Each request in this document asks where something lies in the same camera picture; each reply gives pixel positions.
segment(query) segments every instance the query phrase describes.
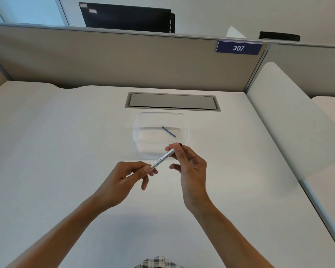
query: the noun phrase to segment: blue stick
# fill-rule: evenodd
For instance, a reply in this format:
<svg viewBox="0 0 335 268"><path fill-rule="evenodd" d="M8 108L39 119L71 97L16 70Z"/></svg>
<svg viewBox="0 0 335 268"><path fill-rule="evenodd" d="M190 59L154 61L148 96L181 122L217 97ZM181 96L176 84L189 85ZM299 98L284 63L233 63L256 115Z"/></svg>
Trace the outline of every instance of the blue stick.
<svg viewBox="0 0 335 268"><path fill-rule="evenodd" d="M163 126L161 126L165 131L167 131L169 134L171 134L172 136L174 136L176 138L176 135L174 135L172 132L170 132L168 129L164 128Z"/></svg>

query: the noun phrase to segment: forearm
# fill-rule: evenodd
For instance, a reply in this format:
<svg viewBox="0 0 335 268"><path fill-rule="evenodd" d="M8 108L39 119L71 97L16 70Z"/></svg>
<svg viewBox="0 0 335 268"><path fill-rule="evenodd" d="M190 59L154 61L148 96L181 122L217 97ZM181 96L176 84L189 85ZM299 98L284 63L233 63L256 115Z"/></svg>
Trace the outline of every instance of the forearm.
<svg viewBox="0 0 335 268"><path fill-rule="evenodd" d="M212 202L191 211L226 267L272 267Z"/></svg>
<svg viewBox="0 0 335 268"><path fill-rule="evenodd" d="M94 200L87 199L7 268L58 267L84 230L99 214Z"/></svg>

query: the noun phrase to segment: fingernail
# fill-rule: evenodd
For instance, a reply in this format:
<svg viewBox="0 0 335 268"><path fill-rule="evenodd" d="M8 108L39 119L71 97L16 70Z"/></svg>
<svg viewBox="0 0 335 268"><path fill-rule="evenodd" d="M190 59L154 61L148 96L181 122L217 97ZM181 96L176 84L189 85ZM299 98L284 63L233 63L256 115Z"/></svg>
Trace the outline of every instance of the fingernail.
<svg viewBox="0 0 335 268"><path fill-rule="evenodd" d="M145 173L149 173L151 171L151 167L149 165L144 166Z"/></svg>

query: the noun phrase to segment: left hand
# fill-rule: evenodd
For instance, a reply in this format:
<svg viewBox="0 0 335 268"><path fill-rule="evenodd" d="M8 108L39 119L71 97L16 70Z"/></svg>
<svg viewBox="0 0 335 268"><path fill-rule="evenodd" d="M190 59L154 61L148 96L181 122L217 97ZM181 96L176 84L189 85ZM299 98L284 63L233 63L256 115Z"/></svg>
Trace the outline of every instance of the left hand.
<svg viewBox="0 0 335 268"><path fill-rule="evenodd" d="M129 194L134 184L143 179L141 188L146 189L149 178L154 176L157 170L151 170L145 162L119 162L105 179L102 185L92 195L94 203L101 211L105 211L121 203Z"/></svg>

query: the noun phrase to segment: hand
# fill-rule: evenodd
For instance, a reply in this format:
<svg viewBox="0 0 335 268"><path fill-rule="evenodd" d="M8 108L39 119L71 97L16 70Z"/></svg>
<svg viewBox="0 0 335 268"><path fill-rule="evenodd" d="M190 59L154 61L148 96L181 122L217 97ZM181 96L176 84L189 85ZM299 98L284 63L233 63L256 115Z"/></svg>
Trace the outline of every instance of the hand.
<svg viewBox="0 0 335 268"><path fill-rule="evenodd" d="M166 151L174 149L171 157L180 164L170 165L170 169L176 169L181 173L181 187L185 206L193 212L196 208L210 203L206 192L206 161L199 157L188 146L180 146L178 143L170 144Z"/></svg>
<svg viewBox="0 0 335 268"><path fill-rule="evenodd" d="M102 185L92 195L98 210L105 211L121 203L129 194L134 184L143 179L141 188L146 189L149 178L154 176L157 170L151 170L150 165L145 162L119 162L105 179Z"/></svg>

